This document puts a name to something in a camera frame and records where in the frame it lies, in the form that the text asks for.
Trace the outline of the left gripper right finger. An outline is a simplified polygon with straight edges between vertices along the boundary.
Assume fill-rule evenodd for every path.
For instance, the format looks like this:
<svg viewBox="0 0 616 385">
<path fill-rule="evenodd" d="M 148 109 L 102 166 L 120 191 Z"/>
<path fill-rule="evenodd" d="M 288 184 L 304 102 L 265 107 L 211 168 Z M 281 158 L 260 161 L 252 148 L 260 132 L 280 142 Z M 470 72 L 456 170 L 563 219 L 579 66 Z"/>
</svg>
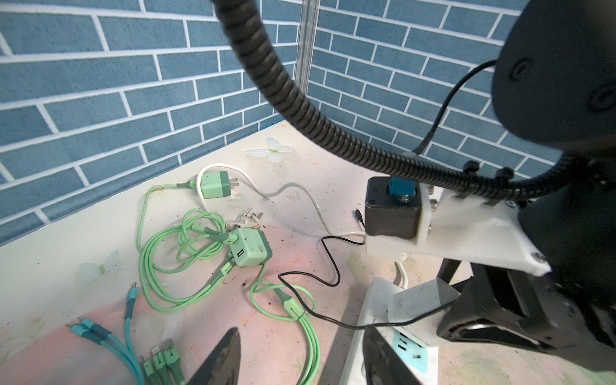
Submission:
<svg viewBox="0 0 616 385">
<path fill-rule="evenodd" d="M 362 349 L 368 385 L 421 385 L 375 327 L 365 329 Z"/>
</svg>

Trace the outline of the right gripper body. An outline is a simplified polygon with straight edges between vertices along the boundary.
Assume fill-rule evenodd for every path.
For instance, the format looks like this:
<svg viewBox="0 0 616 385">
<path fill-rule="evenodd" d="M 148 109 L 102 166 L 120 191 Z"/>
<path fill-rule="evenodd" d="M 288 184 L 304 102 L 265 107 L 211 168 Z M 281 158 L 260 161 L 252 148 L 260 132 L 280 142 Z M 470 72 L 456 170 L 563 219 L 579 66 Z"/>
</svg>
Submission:
<svg viewBox="0 0 616 385">
<path fill-rule="evenodd" d="M 614 370 L 615 163 L 592 163 L 518 218 L 550 272 L 473 265 L 436 333 L 452 343 L 495 343 Z"/>
</svg>

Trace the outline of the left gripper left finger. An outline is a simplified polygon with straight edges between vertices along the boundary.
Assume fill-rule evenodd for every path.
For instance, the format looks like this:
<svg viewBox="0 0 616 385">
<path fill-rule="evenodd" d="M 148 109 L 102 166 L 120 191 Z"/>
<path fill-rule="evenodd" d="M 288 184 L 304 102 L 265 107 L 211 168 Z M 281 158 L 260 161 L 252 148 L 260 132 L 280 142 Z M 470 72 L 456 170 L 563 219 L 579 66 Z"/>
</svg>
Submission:
<svg viewBox="0 0 616 385">
<path fill-rule="evenodd" d="M 187 385 L 236 385 L 241 366 L 241 337 L 230 328 Z"/>
</svg>

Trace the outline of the white power strip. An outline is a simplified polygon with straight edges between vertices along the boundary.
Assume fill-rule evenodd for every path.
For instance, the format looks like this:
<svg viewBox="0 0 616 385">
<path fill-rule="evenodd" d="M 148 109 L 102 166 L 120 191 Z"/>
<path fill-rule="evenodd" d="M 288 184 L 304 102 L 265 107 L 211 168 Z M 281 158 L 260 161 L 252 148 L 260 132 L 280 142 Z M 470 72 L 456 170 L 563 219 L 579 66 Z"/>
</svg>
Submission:
<svg viewBox="0 0 616 385">
<path fill-rule="evenodd" d="M 360 315 L 361 325 L 372 325 L 388 322 L 388 301 L 398 291 L 398 287 L 383 278 L 375 278 L 367 290 Z M 438 348 L 429 347 L 419 338 L 414 328 L 415 323 L 408 327 L 379 327 L 377 330 L 391 345 L 394 352 L 402 359 L 413 375 L 422 384 L 438 383 Z M 357 330 L 351 341 L 351 347 L 343 367 L 341 384 L 365 384 L 366 372 L 364 353 L 362 349 L 364 331 Z"/>
</svg>

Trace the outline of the white charger adapter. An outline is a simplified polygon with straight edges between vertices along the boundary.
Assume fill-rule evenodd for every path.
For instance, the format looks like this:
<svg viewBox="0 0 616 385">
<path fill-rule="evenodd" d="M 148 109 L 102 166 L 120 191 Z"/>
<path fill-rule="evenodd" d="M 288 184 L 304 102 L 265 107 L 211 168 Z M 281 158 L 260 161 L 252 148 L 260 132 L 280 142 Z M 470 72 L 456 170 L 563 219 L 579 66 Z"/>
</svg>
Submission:
<svg viewBox="0 0 616 385">
<path fill-rule="evenodd" d="M 388 301 L 388 322 L 406 322 L 451 303 L 460 292 L 440 278 L 407 290 L 398 289 Z"/>
</svg>

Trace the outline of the green charger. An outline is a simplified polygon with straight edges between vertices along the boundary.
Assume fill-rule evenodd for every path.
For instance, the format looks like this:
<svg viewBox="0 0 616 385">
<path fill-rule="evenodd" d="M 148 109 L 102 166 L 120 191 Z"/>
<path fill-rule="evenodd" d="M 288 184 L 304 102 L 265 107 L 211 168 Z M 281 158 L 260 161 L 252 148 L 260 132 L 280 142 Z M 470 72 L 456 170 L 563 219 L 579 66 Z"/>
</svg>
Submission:
<svg viewBox="0 0 616 385">
<path fill-rule="evenodd" d="M 229 248 L 237 266 L 264 265 L 273 256 L 266 234 L 260 229 L 235 229 L 230 233 L 229 238 L 233 240 Z"/>
<path fill-rule="evenodd" d="M 239 186 L 238 179 L 230 178 L 229 173 L 225 171 L 204 173 L 201 178 L 200 188 L 197 187 L 196 179 L 176 185 L 179 189 L 193 189 L 197 193 L 201 193 L 204 199 L 229 197 L 232 188 L 237 186 Z"/>
</svg>

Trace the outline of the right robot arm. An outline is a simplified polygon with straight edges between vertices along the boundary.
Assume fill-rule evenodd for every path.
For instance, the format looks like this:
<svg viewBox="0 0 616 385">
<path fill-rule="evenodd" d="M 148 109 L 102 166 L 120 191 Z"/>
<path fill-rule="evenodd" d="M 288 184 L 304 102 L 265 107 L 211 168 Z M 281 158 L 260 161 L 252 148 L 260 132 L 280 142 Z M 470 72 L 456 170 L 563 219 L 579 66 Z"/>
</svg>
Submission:
<svg viewBox="0 0 616 385">
<path fill-rule="evenodd" d="M 561 151 L 527 181 L 471 168 L 447 187 L 521 205 L 534 277 L 481 263 L 443 318 L 451 342 L 498 343 L 615 369 L 615 4 L 532 1 L 497 61 L 492 99 L 515 136 Z"/>
</svg>

